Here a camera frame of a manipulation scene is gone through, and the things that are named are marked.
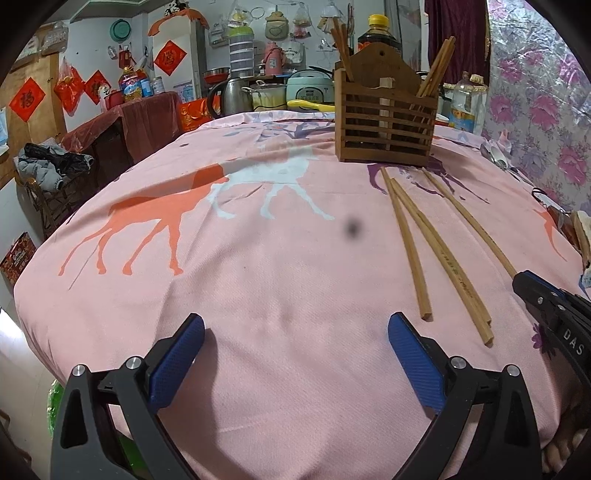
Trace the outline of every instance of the wooden chopstick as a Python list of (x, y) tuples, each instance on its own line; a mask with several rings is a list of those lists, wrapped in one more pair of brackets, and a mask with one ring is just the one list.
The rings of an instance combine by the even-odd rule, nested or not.
[(456, 49), (456, 37), (449, 37), (448, 40), (449, 42), (441, 48), (443, 50), (441, 62), (437, 66), (435, 74), (433, 74), (431, 85), (427, 91), (427, 96), (433, 95), (433, 93), (439, 88), (439, 85), (443, 80), (443, 76), (447, 71), (447, 67), (449, 66), (449, 62), (452, 59), (453, 52)]
[(449, 248), (447, 247), (446, 243), (443, 241), (443, 239), (441, 238), (441, 236), (439, 235), (437, 230), (435, 230), (435, 227), (433, 226), (433, 224), (429, 221), (429, 219), (425, 216), (425, 214), (417, 207), (417, 205), (413, 202), (412, 198), (409, 197), (408, 193), (406, 193), (406, 191), (400, 186), (400, 184), (396, 181), (396, 179), (391, 179), (391, 180), (392, 180), (393, 186), (395, 187), (395, 191), (396, 191), (397, 195), (402, 200), (402, 203), (405, 204), (405, 206), (408, 204), (413, 209), (415, 209), (415, 211), (418, 213), (418, 216), (423, 221), (423, 223), (425, 223), (425, 225), (427, 225), (429, 230), (431, 230), (431, 233), (433, 234), (433, 236), (435, 237), (437, 242), (439, 242), (441, 244), (441, 247), (444, 249), (446, 255), (449, 258), (453, 259), (454, 263), (456, 264), (455, 267), (457, 267), (458, 274), (465, 279), (467, 289), (470, 291), (471, 295), (474, 297), (478, 309), (483, 312), (483, 318), (486, 320), (487, 323), (490, 323), (491, 317), (488, 314), (488, 311), (487, 311), (484, 303), (480, 299), (480, 295), (478, 295), (478, 293), (476, 292), (474, 285), (472, 285), (472, 282), (470, 282), (470, 280), (468, 279), (463, 268), (459, 265), (459, 263), (457, 262), (457, 260), (453, 256), (451, 250), (449, 250)]
[(349, 52), (349, 44), (347, 42), (347, 26), (345, 24), (340, 23), (340, 21), (335, 18), (334, 20), (334, 28), (330, 29), (330, 33), (335, 41), (335, 45), (337, 50), (339, 51), (339, 56), (341, 62), (343, 63), (343, 67), (345, 68), (345, 72), (347, 73), (347, 77), (349, 77), (350, 82), (354, 82), (353, 78), (353, 68), (351, 66), (351, 56)]
[(495, 256), (501, 262), (501, 265), (507, 270), (507, 273), (511, 278), (517, 275), (517, 270), (513, 267), (509, 259), (505, 256), (503, 251), (499, 248), (499, 246), (495, 243), (492, 237), (487, 233), (486, 230), (483, 229), (482, 225), (478, 223), (478, 221), (472, 216), (472, 214), (464, 207), (456, 198), (445, 188), (439, 181), (433, 177), (427, 170), (423, 169), (424, 174), (427, 176), (429, 181), (435, 185), (435, 188), (439, 190), (442, 195), (447, 198), (453, 206), (457, 209), (458, 212), (462, 214), (462, 216), (468, 221), (472, 228), (476, 230), (478, 235), (485, 241), (485, 243), (489, 246)]
[(449, 250), (445, 242), (443, 242), (443, 239), (437, 233), (431, 222), (429, 222), (396, 179), (390, 178), (390, 183), (395, 194), (400, 198), (400, 201), (413, 217), (455, 286), (458, 295), (462, 299), (466, 310), (472, 318), (472, 322), (480, 334), (480, 338), (485, 345), (490, 344), (494, 339), (491, 327), (489, 326), (490, 315), (478, 296), (478, 293), (474, 289), (474, 286), (472, 286), (472, 283), (468, 280), (466, 273), (460, 267), (452, 252)]
[(418, 257), (417, 247), (414, 244), (413, 235), (410, 232), (406, 216), (402, 211), (402, 205), (400, 205), (400, 200), (392, 188), (392, 183), (390, 182), (386, 169), (381, 167), (379, 170), (382, 172), (382, 176), (384, 177), (384, 182), (386, 184), (386, 188), (388, 189), (388, 194), (390, 195), (392, 207), (394, 207), (394, 214), (396, 215), (396, 220), (400, 226), (400, 233), (402, 234), (404, 249), (406, 250), (408, 262), (410, 263), (410, 271), (413, 275), (414, 290), (417, 294), (418, 310), (423, 320), (432, 320), (433, 309), (431, 308), (431, 302), (427, 292), (427, 283), (425, 282), (425, 275), (421, 266), (421, 260)]
[(443, 41), (443, 45), (441, 46), (441, 48), (437, 52), (437, 56), (435, 57), (435, 60), (433, 61), (433, 65), (431, 65), (431, 68), (429, 69), (429, 73), (427, 74), (427, 77), (423, 80), (421, 86), (418, 89), (418, 92), (417, 92), (418, 97), (425, 96), (425, 91), (427, 90), (427, 86), (431, 82), (431, 78), (433, 78), (433, 75), (435, 74), (435, 70), (437, 70), (437, 67), (441, 63), (441, 57), (443, 56), (443, 50), (444, 50), (445, 45), (448, 42), (449, 42), (449, 39)]

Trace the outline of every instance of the metal screw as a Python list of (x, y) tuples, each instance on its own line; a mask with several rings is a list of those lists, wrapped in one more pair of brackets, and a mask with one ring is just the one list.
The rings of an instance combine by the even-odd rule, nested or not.
[(509, 365), (507, 367), (507, 373), (512, 377), (518, 377), (521, 373), (521, 370), (519, 370), (517, 365)]
[(75, 377), (79, 377), (81, 376), (84, 372), (86, 371), (86, 367), (84, 365), (76, 365), (73, 369), (72, 369), (72, 375), (74, 375)]
[(466, 361), (461, 356), (455, 356), (452, 358), (452, 367), (458, 370), (466, 368)]
[(135, 370), (142, 364), (142, 359), (138, 356), (133, 356), (125, 362), (125, 366), (130, 370)]

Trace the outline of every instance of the dark spot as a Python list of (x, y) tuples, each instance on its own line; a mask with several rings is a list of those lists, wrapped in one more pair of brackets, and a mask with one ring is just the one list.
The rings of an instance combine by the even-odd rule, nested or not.
[(356, 218), (351, 218), (347, 221), (345, 226), (345, 234), (350, 239), (355, 239), (361, 234), (361, 221)]

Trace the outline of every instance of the red paper decoration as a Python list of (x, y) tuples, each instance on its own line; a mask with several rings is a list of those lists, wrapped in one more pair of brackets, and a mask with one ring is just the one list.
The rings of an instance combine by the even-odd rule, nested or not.
[(68, 73), (69, 76), (60, 78), (53, 91), (59, 97), (66, 113), (73, 116), (84, 92), (85, 84), (74, 67), (70, 67)]
[(45, 92), (35, 80), (29, 77), (9, 105), (24, 122), (28, 122), (44, 98)]
[(107, 82), (107, 79), (100, 72), (100, 70), (97, 70), (92, 74), (92, 77), (90, 77), (84, 85), (84, 91), (90, 97), (90, 100), (95, 103), (95, 105), (98, 105), (100, 102), (99, 87), (105, 83), (109, 86), (109, 88), (111, 88), (111, 84)]
[(168, 76), (175, 71), (178, 64), (181, 63), (182, 59), (185, 58), (185, 52), (173, 41), (168, 40), (166, 45), (162, 47), (160, 53), (154, 60), (154, 63)]

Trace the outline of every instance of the pink bedsheet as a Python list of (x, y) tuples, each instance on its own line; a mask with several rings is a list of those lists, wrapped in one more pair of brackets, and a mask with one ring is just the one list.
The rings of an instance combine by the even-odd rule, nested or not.
[[(436, 135), (457, 139), (447, 128)], [(145, 355), (199, 313), (204, 346), (160, 418), (201, 478), (391, 479), (430, 422), (388, 343), (400, 310), (474, 367), (517, 364), (547, 443), (573, 376), (542, 345), (509, 275), (423, 173), (388, 167), (482, 296), (494, 345), (482, 344), (409, 217), (434, 309), (431, 323), (420, 320), (381, 175), (339, 163), (334, 138), (322, 114), (235, 115), (135, 165), (62, 225), (18, 281), (31, 347), (64, 381), (79, 363), (100, 371)], [(433, 145), (432, 171), (518, 271), (580, 291), (579, 254), (525, 183), (474, 148)], [(117, 412), (116, 423), (125, 431)]]

